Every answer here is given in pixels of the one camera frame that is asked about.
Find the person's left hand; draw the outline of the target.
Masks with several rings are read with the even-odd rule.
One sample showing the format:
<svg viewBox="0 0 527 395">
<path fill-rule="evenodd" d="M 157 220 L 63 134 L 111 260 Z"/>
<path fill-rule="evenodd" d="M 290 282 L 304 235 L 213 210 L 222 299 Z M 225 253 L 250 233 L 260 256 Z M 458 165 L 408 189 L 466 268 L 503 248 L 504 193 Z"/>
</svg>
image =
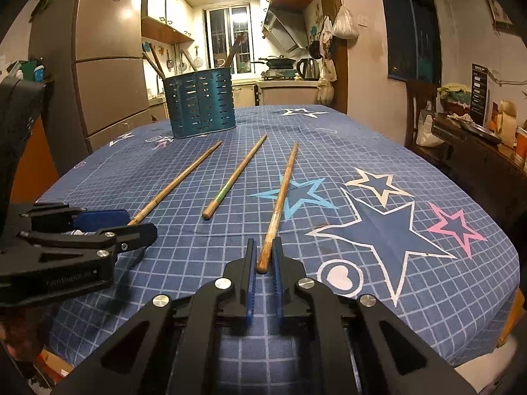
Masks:
<svg viewBox="0 0 527 395">
<path fill-rule="evenodd" d="M 55 305 L 12 310 L 1 316 L 1 342 L 20 362 L 33 362 L 49 341 Z"/>
</svg>

